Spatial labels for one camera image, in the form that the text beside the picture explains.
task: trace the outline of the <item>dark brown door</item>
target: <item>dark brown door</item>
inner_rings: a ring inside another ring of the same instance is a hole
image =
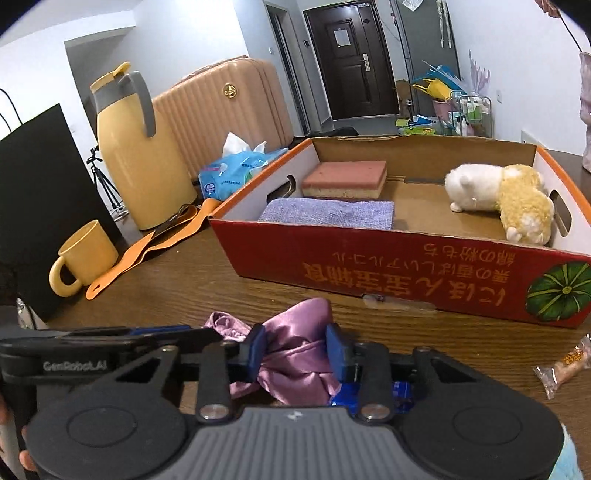
[[[400,111],[378,18],[371,2],[306,11],[335,120]]]

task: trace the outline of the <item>box handle hole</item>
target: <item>box handle hole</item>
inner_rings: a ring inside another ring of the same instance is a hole
[[[293,175],[287,176],[287,182],[283,185],[280,185],[275,190],[273,190],[269,195],[267,195],[267,204],[271,203],[273,200],[276,199],[286,199],[293,195],[296,191],[296,179]]]
[[[550,192],[550,200],[554,203],[554,221],[561,236],[567,236],[573,224],[569,208],[556,190]]]

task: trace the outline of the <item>door handle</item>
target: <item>door handle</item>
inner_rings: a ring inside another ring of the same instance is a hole
[[[369,67],[369,57],[366,53],[363,54],[363,62],[365,63],[365,71],[370,72],[371,68]]]

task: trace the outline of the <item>pumpkin illustration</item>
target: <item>pumpkin illustration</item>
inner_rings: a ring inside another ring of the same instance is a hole
[[[585,262],[557,265],[527,291],[525,309],[541,322],[566,320],[591,301],[591,267]]]

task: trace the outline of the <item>orange cardboard box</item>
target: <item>orange cardboard box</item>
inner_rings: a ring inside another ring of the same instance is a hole
[[[319,162],[385,160],[391,231],[258,222]],[[511,244],[497,213],[453,213],[445,175],[463,163],[533,166],[557,203],[548,247]],[[282,156],[212,215],[240,276],[438,309],[576,327],[591,311],[591,206],[543,148],[466,137],[315,138]]]

